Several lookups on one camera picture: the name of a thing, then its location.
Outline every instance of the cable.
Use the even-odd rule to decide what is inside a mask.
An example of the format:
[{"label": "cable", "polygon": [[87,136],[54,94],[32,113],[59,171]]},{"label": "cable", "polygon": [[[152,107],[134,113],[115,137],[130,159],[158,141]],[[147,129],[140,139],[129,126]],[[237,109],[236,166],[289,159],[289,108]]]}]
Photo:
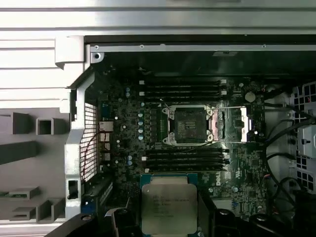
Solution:
[{"label": "cable", "polygon": [[273,175],[272,170],[269,166],[268,163],[268,159],[266,158],[265,160],[265,165],[267,167],[268,173],[270,174],[272,180],[276,183],[276,185],[278,186],[278,188],[280,188],[280,190],[285,194],[285,196],[288,198],[289,202],[295,206],[295,201],[294,199],[291,197],[291,195],[286,191],[286,189],[280,184],[280,182],[276,179],[276,177]]},{"label": "cable", "polygon": [[[303,186],[301,183],[299,183],[299,182],[297,181],[297,179],[292,178],[292,177],[285,177],[284,179],[282,179],[282,180],[280,181],[280,185],[283,186],[284,183],[287,182],[287,181],[289,181],[289,180],[294,180],[294,181],[300,186],[300,189],[301,189],[301,190],[304,190],[304,189],[305,189],[304,186]],[[276,193],[271,197],[271,199],[274,200],[274,199],[278,198],[277,196],[279,195],[280,192],[281,192],[281,190],[280,190],[280,188],[279,188],[279,186],[278,186],[278,188],[277,188],[277,190],[276,190]]]},{"label": "cable", "polygon": [[277,139],[279,139],[280,137],[284,136],[285,134],[297,129],[297,128],[300,128],[300,127],[303,127],[303,126],[307,126],[307,125],[310,125],[312,123],[315,122],[315,119],[314,118],[311,118],[311,119],[308,119],[308,120],[305,120],[303,122],[299,122],[293,126],[290,126],[288,128],[286,128],[285,130],[277,133],[273,138],[267,140],[267,142],[265,143],[265,148],[267,148],[269,145],[271,145],[273,142],[275,142]]},{"label": "cable", "polygon": [[204,143],[204,144],[202,144],[202,145],[199,145],[199,146],[197,146],[197,147],[194,147],[194,148],[189,149],[189,150],[186,150],[186,151],[178,152],[178,153],[176,153],[176,154],[181,154],[181,153],[190,152],[190,151],[193,151],[193,150],[198,149],[198,148],[200,148],[200,147],[204,147],[204,146],[206,146],[206,145],[208,145],[208,144],[211,144],[211,143],[212,143],[212,142],[206,142],[206,143]]},{"label": "cable", "polygon": [[314,116],[312,116],[312,115],[310,115],[310,114],[307,114],[307,113],[305,113],[304,111],[301,111],[301,110],[299,110],[299,109],[296,109],[295,107],[290,106],[290,105],[265,103],[265,106],[267,106],[267,107],[273,107],[273,108],[288,108],[288,109],[291,109],[291,110],[293,110],[294,112],[300,114],[301,116],[304,116],[304,117],[307,117],[307,118],[315,118]]},{"label": "cable", "polygon": [[269,138],[271,137],[273,131],[274,131],[281,123],[283,123],[283,122],[292,122],[292,125],[291,125],[291,126],[293,126],[293,124],[294,124],[294,120],[292,120],[292,119],[282,119],[282,120],[280,120],[280,121],[270,130],[270,132],[269,132],[269,134],[268,134],[268,136],[267,136],[267,139],[269,139]]},{"label": "cable", "polygon": [[86,149],[85,149],[85,151],[84,151],[84,155],[83,155],[83,161],[84,161],[84,163],[83,163],[83,174],[82,174],[82,176],[84,176],[85,175],[85,166],[86,166],[86,156],[87,156],[87,152],[88,152],[88,150],[89,150],[89,146],[90,146],[90,143],[93,141],[93,139],[97,136],[97,135],[99,135],[99,134],[101,134],[101,133],[107,133],[106,131],[99,131],[99,132],[97,132],[96,134],[94,134],[93,135],[93,137],[90,139],[90,141],[88,142],[88,144],[87,144],[87,147],[86,147]]},{"label": "cable", "polygon": [[285,158],[292,159],[292,160],[296,160],[295,156],[293,156],[293,155],[291,155],[289,153],[282,153],[282,152],[274,153],[274,154],[268,156],[267,160],[270,160],[271,158],[277,157],[277,156],[285,157]]}]

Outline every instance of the screw hole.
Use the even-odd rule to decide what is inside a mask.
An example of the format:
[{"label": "screw hole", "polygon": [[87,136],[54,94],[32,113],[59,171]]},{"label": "screw hole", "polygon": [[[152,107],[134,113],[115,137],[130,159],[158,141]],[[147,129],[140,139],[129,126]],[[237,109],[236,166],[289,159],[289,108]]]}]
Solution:
[{"label": "screw hole", "polygon": [[94,55],[94,58],[95,59],[99,59],[101,57],[101,55],[99,54],[99,53],[96,53],[95,55]]}]

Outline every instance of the metal mesh grille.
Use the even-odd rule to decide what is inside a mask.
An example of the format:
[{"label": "metal mesh grille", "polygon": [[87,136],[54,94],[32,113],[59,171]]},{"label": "metal mesh grille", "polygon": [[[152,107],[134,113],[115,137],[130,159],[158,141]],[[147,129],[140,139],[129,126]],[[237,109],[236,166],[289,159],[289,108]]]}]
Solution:
[{"label": "metal mesh grille", "polygon": [[84,134],[80,143],[81,180],[88,181],[97,173],[96,107],[85,103]]}]

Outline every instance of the red wire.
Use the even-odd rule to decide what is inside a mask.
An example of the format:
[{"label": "red wire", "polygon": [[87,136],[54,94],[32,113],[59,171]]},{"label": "red wire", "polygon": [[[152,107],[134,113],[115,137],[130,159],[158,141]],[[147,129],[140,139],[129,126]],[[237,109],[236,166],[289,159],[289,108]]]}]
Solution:
[{"label": "red wire", "polygon": [[106,131],[99,131],[99,132],[97,132],[91,139],[90,139],[90,141],[88,142],[88,144],[87,144],[87,147],[86,147],[86,149],[85,149],[85,152],[84,152],[84,156],[83,156],[83,160],[84,160],[84,163],[83,163],[83,170],[82,170],[82,177],[84,177],[84,175],[85,175],[85,166],[86,166],[86,156],[87,156],[87,152],[88,152],[88,150],[89,150],[89,146],[90,146],[90,143],[93,141],[93,139],[98,135],[98,134],[101,134],[101,133],[106,133]]}]

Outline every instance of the circuit board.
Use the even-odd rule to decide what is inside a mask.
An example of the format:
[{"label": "circuit board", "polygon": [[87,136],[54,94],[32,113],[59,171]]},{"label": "circuit board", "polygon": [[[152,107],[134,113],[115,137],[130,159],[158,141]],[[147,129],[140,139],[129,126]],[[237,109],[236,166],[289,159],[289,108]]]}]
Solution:
[{"label": "circuit board", "polygon": [[[197,173],[197,188],[207,189],[223,208],[245,220],[265,213],[260,190],[266,155],[261,82],[202,80],[190,86],[191,97],[185,86],[151,82],[108,80],[108,90],[100,96],[99,121],[113,127],[99,139],[99,162],[114,174],[120,193],[112,202],[123,204],[138,195],[141,174]],[[206,83],[213,85],[209,93],[198,92]],[[215,116],[216,124],[211,122]]]}]

